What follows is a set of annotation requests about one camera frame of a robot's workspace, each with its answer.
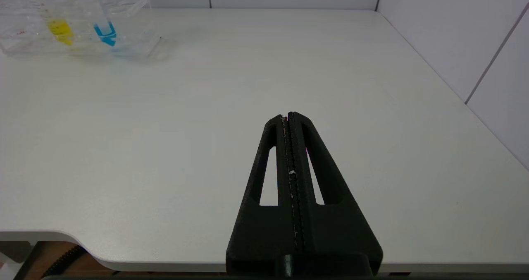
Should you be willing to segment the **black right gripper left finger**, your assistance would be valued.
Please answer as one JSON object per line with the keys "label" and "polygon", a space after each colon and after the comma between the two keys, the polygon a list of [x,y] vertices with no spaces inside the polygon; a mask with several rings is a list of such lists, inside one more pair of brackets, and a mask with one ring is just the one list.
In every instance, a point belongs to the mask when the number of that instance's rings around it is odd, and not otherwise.
{"label": "black right gripper left finger", "polygon": [[[257,148],[230,241],[226,271],[231,276],[274,276],[279,263],[299,250],[298,197],[289,147],[289,125],[278,115],[268,120]],[[276,151],[277,205],[261,205],[270,150]]]}

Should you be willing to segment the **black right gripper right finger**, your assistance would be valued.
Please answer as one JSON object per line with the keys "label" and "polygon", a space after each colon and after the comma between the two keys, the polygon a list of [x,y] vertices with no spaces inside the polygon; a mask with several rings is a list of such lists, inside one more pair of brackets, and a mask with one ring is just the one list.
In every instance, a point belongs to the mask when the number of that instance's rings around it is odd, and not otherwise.
{"label": "black right gripper right finger", "polygon": [[289,277],[371,278],[382,248],[312,121],[290,112],[300,250],[288,256]]}

